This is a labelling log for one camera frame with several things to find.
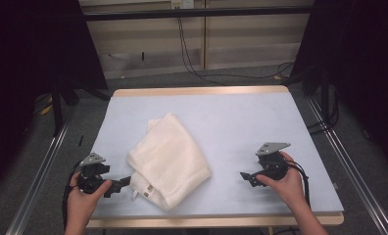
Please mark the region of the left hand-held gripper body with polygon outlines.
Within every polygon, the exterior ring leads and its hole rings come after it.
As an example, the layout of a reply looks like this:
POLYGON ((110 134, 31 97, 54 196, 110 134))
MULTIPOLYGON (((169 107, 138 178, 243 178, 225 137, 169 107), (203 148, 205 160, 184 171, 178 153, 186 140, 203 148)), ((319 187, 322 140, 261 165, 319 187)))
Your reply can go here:
POLYGON ((79 163, 80 177, 77 185, 84 193, 94 193, 105 182, 102 174, 109 172, 110 167, 104 165, 104 161, 100 155, 90 153, 79 163))

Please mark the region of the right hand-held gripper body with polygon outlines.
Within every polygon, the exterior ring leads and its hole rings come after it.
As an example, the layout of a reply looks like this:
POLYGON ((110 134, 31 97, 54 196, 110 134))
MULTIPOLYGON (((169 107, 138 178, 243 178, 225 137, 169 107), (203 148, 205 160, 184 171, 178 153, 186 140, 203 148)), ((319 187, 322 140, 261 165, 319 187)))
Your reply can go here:
POLYGON ((282 179, 288 170, 288 163, 280 154, 290 143, 266 142, 256 153, 263 170, 261 174, 273 179, 282 179))

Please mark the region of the white mesh laundry bag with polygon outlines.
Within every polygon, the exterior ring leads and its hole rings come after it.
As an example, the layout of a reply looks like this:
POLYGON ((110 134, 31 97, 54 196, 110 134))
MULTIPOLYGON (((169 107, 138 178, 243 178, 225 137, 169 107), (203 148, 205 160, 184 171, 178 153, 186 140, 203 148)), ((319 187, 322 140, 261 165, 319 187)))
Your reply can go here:
POLYGON ((174 114, 148 121, 146 135, 127 162, 134 169, 130 187, 164 211, 212 175, 202 150, 174 114))

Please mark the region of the person's left hand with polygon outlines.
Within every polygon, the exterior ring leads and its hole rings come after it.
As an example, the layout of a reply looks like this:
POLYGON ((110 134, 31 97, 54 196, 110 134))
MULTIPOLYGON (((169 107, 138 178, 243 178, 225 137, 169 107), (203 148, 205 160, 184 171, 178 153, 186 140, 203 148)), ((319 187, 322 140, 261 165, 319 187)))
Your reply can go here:
POLYGON ((86 194, 77 186, 77 179, 71 180, 72 190, 68 198, 68 224, 86 226, 94 213, 98 201, 112 186, 112 181, 105 181, 94 193, 86 194))

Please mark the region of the person's right hand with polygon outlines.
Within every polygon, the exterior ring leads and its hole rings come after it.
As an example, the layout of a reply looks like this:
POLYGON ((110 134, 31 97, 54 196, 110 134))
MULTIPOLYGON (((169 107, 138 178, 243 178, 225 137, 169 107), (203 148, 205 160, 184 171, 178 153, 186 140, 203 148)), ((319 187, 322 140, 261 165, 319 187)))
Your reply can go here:
POLYGON ((291 212, 301 211, 308 206, 301 174, 294 167, 288 167, 286 175, 280 180, 273 180, 261 174, 258 174, 256 178, 271 187, 291 212))

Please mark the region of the black stand leg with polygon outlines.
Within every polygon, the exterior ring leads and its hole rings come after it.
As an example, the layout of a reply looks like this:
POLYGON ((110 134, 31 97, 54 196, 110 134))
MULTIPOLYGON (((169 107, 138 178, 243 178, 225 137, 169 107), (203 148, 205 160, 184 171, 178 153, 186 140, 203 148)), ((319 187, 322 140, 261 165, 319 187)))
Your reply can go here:
POLYGON ((52 89, 51 95, 52 95, 52 106, 53 106, 53 114, 54 114, 54 122, 55 122, 54 135, 57 136, 62 130, 62 127, 64 125, 62 107, 61 107, 61 97, 56 87, 52 89))

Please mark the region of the black curtain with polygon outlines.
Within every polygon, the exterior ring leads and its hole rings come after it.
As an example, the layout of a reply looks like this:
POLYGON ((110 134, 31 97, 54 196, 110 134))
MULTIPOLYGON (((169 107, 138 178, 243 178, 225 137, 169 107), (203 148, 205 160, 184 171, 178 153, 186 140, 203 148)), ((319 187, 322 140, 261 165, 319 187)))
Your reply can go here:
POLYGON ((78 0, 0 0, 0 178, 39 95, 107 87, 82 15, 78 0))
POLYGON ((388 0, 314 0, 292 74, 332 84, 388 160, 388 0))

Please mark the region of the black horizontal bar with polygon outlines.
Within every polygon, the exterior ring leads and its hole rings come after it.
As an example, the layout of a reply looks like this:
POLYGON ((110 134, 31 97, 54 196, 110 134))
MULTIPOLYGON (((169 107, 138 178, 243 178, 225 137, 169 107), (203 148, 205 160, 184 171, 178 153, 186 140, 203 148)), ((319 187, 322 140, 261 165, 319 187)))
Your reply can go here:
POLYGON ((213 8, 213 9, 182 9, 137 12, 112 12, 84 14, 81 18, 87 22, 93 21, 121 21, 121 20, 153 20, 170 18, 198 18, 198 17, 231 17, 257 15, 293 15, 308 14, 313 6, 275 6, 253 8, 213 8))

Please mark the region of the metal floor rail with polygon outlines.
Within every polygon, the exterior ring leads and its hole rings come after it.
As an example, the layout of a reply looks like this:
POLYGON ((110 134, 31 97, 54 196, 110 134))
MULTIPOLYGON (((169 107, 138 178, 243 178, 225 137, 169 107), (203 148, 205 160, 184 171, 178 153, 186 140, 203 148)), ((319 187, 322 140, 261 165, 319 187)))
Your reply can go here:
POLYGON ((308 98, 308 102, 315 115, 315 118, 320 123, 321 132, 328 139, 329 144, 334 150, 335 155, 338 157, 341 165, 344 167, 348 177, 354 185, 360 199, 364 204, 364 207, 373 220, 380 235, 388 235, 387 213, 371 193, 335 130, 332 127, 327 126, 326 119, 321 115, 320 104, 315 100, 315 98, 308 98))
POLYGON ((24 200, 19 206, 5 235, 23 235, 25 227, 38 200, 43 184, 48 176, 49 170, 57 157, 61 145, 64 142, 65 136, 70 127, 70 122, 71 121, 68 119, 62 125, 58 134, 52 138, 52 142, 46 152, 46 155, 44 156, 38 172, 35 174, 28 191, 24 196, 24 200))

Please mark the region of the white wall outlet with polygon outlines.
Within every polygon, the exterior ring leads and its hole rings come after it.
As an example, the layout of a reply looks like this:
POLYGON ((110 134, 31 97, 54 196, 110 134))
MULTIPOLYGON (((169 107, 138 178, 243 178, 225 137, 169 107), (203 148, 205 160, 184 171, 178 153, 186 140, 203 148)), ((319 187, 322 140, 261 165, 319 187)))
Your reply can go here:
POLYGON ((174 10, 194 8, 194 0, 170 0, 170 3, 174 10))

